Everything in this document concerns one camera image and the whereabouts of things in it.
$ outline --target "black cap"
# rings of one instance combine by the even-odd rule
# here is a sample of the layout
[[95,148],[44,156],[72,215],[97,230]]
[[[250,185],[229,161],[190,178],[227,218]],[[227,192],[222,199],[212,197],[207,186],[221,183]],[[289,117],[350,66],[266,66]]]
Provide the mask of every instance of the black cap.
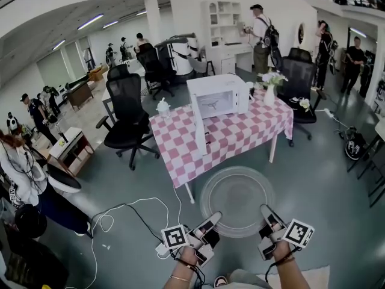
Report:
[[255,8],[259,8],[260,10],[263,10],[263,7],[260,4],[254,4],[250,7],[251,10],[254,10]]
[[24,93],[20,101],[23,102],[27,97],[28,97],[28,94]]

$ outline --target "white shelving unit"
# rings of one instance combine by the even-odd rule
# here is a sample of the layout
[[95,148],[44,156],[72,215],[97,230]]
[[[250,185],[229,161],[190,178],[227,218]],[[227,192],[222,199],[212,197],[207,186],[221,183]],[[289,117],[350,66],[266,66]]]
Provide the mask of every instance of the white shelving unit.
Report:
[[214,48],[239,40],[238,22],[241,21],[241,4],[237,2],[204,2],[203,19],[209,31],[208,43]]

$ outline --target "checkered tablecloth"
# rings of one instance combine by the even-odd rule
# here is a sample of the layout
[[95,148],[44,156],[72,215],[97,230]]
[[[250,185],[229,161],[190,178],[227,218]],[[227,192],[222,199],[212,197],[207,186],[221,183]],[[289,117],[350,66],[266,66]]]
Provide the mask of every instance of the checkered tablecloth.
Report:
[[276,98],[274,107],[263,104],[265,92],[257,90],[245,114],[225,114],[203,120],[208,154],[195,143],[194,114],[190,105],[171,111],[171,117],[150,118],[154,138],[176,188],[220,164],[285,131],[292,138],[293,111]]

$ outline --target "white pillar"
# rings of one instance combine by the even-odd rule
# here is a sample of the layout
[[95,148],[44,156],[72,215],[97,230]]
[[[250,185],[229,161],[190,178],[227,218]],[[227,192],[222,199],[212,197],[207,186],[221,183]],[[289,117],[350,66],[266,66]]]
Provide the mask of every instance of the white pillar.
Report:
[[373,74],[368,92],[365,97],[365,102],[372,106],[375,100],[378,82],[381,80],[385,65],[385,27],[378,26],[377,31],[377,50],[375,53],[375,62]]
[[150,42],[156,45],[162,41],[161,38],[161,14],[159,12],[158,0],[144,0],[147,11],[147,20],[150,28]]
[[66,47],[63,46],[60,48],[60,52],[61,52],[61,56],[63,57],[63,60],[64,60],[64,64],[66,65],[66,68],[67,68],[67,72],[68,72],[68,75],[70,75],[70,79],[72,81],[76,80],[76,76],[75,76],[75,73],[72,69],[72,66],[71,66],[71,63],[70,63],[70,59],[67,55],[67,51],[66,51]]

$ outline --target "shoe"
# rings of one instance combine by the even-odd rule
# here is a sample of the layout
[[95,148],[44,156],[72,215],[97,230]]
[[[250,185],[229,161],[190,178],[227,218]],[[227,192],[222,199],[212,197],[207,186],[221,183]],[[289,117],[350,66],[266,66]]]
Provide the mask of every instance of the shoe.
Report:
[[228,281],[226,279],[226,277],[224,276],[218,276],[215,280],[214,280],[214,288],[218,288],[220,286],[224,286],[224,285],[228,285]]
[[[89,233],[91,230],[91,223],[90,222],[87,222],[87,233]],[[85,234],[79,234],[75,231],[75,234],[78,236],[78,237],[82,237],[83,235]]]

